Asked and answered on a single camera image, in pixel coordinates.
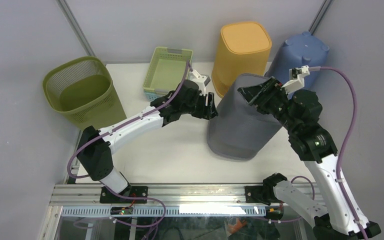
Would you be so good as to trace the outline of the grey mesh basket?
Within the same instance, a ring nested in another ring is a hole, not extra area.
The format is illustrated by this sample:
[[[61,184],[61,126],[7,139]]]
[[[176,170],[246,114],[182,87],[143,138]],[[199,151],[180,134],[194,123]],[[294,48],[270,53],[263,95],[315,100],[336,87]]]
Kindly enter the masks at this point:
[[[209,149],[224,158],[249,161],[275,136],[282,125],[272,116],[250,106],[238,89],[266,82],[269,78],[239,75],[216,107],[218,116],[208,121]]]

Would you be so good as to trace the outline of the orange mesh basket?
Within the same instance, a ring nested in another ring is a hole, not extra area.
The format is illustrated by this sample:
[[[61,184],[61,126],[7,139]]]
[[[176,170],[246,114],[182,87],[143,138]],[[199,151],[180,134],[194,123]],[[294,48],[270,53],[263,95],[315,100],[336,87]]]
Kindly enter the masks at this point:
[[[257,21],[242,21],[220,29],[213,69],[215,92],[220,98],[241,74],[262,75],[272,48],[267,30]]]

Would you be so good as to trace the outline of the blue plastic bucket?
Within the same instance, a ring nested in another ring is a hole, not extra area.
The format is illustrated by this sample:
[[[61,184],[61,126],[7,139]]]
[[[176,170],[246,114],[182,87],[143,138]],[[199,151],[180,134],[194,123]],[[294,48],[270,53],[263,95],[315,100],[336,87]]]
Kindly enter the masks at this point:
[[[281,44],[264,76],[284,84],[289,80],[290,69],[324,66],[329,52],[330,47],[309,31],[292,35]]]

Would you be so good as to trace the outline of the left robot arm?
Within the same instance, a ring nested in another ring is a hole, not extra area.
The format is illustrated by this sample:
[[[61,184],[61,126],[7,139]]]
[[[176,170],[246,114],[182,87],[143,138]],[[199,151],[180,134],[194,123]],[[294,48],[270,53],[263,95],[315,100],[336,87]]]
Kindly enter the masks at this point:
[[[214,93],[204,93],[196,82],[184,79],[175,90],[151,101],[130,118],[100,129],[85,128],[73,156],[84,167],[87,177],[103,184],[118,203],[146,201],[144,196],[131,194],[131,184],[116,169],[112,156],[136,137],[178,121],[182,115],[205,120],[216,117]]]

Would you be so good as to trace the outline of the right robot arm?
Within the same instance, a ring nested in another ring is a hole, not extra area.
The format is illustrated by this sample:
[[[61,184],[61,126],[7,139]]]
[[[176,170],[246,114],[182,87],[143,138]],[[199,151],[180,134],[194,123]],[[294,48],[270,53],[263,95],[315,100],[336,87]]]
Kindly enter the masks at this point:
[[[263,180],[263,203],[287,204],[312,227],[318,240],[367,240],[381,233],[380,226],[357,208],[337,167],[338,150],[330,133],[318,122],[323,108],[314,91],[299,89],[288,97],[286,87],[270,78],[240,87],[238,93],[259,113],[273,116],[287,130],[291,148],[311,172],[324,200],[320,205],[284,175],[275,173]]]

